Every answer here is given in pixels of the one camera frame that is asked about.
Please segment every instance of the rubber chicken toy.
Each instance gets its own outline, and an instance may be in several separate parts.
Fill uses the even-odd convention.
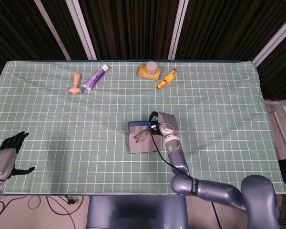
[[[174,68],[173,70],[171,70],[170,73],[168,73],[168,74],[163,78],[163,80],[161,81],[161,83],[158,84],[157,88],[158,88],[158,89],[161,89],[161,88],[163,88],[164,85],[166,85],[167,83],[170,83],[171,81],[173,81],[173,80],[176,78],[176,76],[177,76],[178,73],[179,73],[179,72],[178,72],[177,69],[175,69],[175,68]]]

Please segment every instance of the robotic hand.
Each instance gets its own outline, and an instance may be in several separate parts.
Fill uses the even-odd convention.
[[[20,132],[13,137],[5,139],[0,146],[0,197],[3,193],[3,184],[11,176],[26,175],[35,167],[27,170],[15,169],[15,161],[24,139],[29,133]]]
[[[251,175],[243,179],[240,192],[230,184],[199,180],[190,176],[184,157],[175,116],[152,112],[149,121],[156,116],[158,124],[151,126],[153,135],[162,135],[172,172],[171,188],[175,193],[197,196],[203,200],[237,208],[248,215],[249,229],[279,229],[277,201],[273,184],[266,177]]]

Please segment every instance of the green checkered tablecloth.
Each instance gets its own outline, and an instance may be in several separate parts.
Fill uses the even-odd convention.
[[[67,94],[110,68],[90,92]],[[8,62],[0,80],[0,144],[27,131],[16,167],[36,170],[8,180],[5,193],[167,194],[171,169],[156,153],[129,154],[128,121],[152,111],[174,114],[191,175],[240,188],[251,174],[284,192],[270,123],[251,62],[158,62],[159,83],[137,76],[140,62]]]

